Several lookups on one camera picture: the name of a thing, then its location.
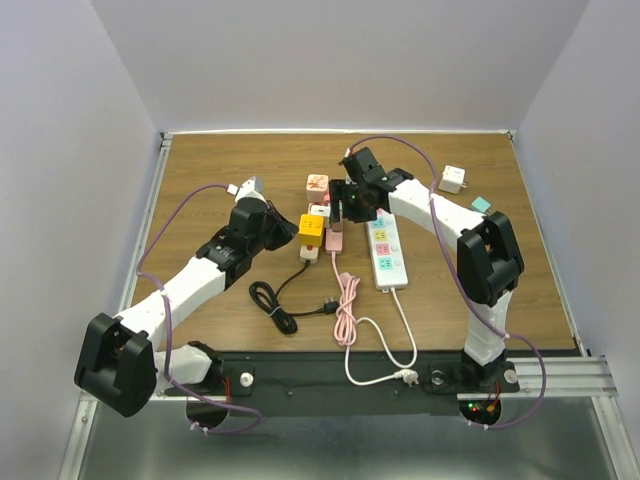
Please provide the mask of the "teal plug adapter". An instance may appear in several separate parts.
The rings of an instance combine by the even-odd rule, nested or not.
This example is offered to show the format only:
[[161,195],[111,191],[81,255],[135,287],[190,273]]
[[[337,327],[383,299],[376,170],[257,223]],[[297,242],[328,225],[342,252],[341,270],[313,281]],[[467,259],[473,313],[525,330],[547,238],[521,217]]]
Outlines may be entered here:
[[489,214],[491,212],[491,203],[483,197],[478,196],[471,203],[471,209],[481,214]]

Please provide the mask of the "yellow cube socket adapter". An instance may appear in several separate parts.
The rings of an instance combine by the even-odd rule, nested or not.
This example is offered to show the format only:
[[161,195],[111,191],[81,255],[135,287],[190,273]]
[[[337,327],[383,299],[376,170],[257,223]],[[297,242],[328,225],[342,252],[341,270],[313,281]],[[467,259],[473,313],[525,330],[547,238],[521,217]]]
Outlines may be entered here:
[[298,225],[298,238],[302,245],[321,247],[324,236],[324,218],[313,214],[302,214]]

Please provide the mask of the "aluminium left rail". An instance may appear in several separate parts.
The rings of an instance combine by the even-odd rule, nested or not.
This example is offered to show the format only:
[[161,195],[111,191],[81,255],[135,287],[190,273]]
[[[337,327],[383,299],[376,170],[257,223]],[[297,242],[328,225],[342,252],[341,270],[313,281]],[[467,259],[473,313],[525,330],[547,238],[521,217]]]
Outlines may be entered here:
[[135,287],[137,284],[136,265],[140,260],[148,239],[149,231],[151,228],[152,218],[155,211],[162,179],[166,169],[166,164],[169,158],[171,145],[173,143],[173,132],[161,132],[160,133],[160,145],[158,155],[153,164],[151,183],[148,189],[148,193],[145,197],[144,208],[142,210],[141,221],[139,226],[135,229],[135,243],[132,256],[126,271],[121,295],[117,304],[116,312],[125,310],[131,305]]

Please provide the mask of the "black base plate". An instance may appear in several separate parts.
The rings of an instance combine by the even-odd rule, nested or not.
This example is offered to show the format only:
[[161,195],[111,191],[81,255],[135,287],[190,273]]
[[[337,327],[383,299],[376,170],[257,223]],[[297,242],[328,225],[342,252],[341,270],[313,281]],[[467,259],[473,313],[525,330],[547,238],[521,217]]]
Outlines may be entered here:
[[498,376],[481,385],[468,383],[461,367],[457,352],[421,351],[413,367],[416,385],[385,380],[364,386],[390,373],[385,353],[226,352],[213,373],[190,388],[203,396],[226,395],[266,417],[468,413],[496,420],[501,398],[520,390],[514,364],[506,360]]

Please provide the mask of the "white USB charger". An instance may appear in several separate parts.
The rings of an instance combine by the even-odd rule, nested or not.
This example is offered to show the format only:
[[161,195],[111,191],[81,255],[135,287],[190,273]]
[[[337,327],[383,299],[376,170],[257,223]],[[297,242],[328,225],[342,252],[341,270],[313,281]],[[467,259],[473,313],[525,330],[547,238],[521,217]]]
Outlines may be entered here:
[[331,212],[330,208],[325,205],[312,204],[309,207],[309,214],[315,215],[315,216],[328,218],[330,216],[330,212]]

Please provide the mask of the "aluminium rail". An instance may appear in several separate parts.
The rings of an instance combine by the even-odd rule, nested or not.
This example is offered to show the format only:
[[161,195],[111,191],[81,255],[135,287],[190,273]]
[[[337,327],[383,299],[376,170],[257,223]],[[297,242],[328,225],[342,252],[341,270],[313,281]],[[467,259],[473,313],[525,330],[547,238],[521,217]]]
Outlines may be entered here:
[[176,394],[184,387],[191,396],[257,395],[260,388],[425,388],[430,395],[479,398],[484,394],[543,397],[614,397],[617,389],[608,364],[591,357],[500,358],[487,368],[454,355],[427,355],[414,365],[398,367],[382,354],[360,352],[340,357],[331,352],[213,354],[200,350],[176,352],[171,371],[163,371],[164,355],[135,365],[122,374],[99,379],[94,372],[79,381],[81,389],[103,402],[144,406],[154,394]]
[[116,312],[125,310],[131,305],[135,287],[137,284],[136,265],[140,260],[148,239],[149,231],[151,228],[152,218],[155,211],[162,179],[166,169],[166,164],[169,158],[171,145],[173,143],[173,132],[161,132],[160,133],[160,145],[158,155],[153,164],[151,183],[148,189],[148,193],[145,197],[144,208],[142,210],[141,221],[139,226],[135,229],[135,243],[132,256],[126,271],[121,295],[117,304]]

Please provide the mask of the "white power strip pastel sockets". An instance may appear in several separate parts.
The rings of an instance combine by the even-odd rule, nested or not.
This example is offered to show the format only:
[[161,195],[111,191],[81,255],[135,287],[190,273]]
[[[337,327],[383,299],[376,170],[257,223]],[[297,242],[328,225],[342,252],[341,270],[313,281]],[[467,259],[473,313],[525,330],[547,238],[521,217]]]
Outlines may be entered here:
[[395,216],[378,209],[376,218],[365,226],[376,288],[386,292],[407,287],[409,280]]

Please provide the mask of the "aluminium front rail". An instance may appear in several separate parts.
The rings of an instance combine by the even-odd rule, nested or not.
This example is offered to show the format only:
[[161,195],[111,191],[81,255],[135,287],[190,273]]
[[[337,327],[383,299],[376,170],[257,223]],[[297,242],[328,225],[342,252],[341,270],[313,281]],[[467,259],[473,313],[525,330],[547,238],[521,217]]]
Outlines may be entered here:
[[213,354],[200,350],[176,352],[171,371],[163,371],[164,355],[135,365],[122,374],[99,379],[94,372],[79,381],[81,389],[103,402],[144,406],[154,394],[176,394],[184,387],[191,396],[257,395],[260,388],[425,388],[430,395],[479,398],[484,394],[543,397],[614,397],[617,389],[608,364],[591,357],[500,358],[487,368],[454,355],[427,355],[414,365],[398,367],[382,354],[360,352],[340,357],[331,352]]

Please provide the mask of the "pink cube adapter deer print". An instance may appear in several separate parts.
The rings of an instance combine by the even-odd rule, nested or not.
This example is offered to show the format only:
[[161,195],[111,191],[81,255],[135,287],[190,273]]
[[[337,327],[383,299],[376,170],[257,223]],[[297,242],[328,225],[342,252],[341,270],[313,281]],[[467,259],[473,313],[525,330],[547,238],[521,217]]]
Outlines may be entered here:
[[324,174],[309,174],[305,184],[306,199],[309,203],[323,203],[328,193],[329,177]]

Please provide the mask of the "white cube adapter cartoon print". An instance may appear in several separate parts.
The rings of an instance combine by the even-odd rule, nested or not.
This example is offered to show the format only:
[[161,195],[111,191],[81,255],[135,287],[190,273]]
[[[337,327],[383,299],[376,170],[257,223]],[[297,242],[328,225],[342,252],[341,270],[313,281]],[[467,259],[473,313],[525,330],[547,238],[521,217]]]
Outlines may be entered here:
[[461,167],[446,165],[439,181],[439,190],[457,195],[466,187],[466,170]]

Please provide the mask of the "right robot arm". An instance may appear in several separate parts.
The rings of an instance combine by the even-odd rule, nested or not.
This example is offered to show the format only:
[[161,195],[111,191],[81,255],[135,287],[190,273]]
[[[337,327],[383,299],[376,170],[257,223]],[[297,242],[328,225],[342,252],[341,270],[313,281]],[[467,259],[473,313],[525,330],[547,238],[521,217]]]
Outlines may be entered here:
[[505,365],[507,311],[524,272],[509,218],[462,207],[403,169],[385,171],[367,147],[348,148],[340,164],[347,178],[329,181],[331,223],[375,221],[385,212],[435,235],[469,311],[460,378],[484,389]]

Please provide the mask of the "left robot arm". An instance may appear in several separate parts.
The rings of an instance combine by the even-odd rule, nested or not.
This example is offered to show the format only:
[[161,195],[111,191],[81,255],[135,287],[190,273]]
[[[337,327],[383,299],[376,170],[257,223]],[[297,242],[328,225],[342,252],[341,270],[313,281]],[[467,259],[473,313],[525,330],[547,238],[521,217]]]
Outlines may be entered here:
[[116,316],[101,313],[88,323],[75,384],[124,417],[139,412],[153,394],[181,384],[215,392],[223,371],[212,348],[201,342],[176,350],[159,346],[170,345],[174,327],[228,290],[258,253],[285,246],[297,232],[271,202],[238,200],[228,224],[171,280]]

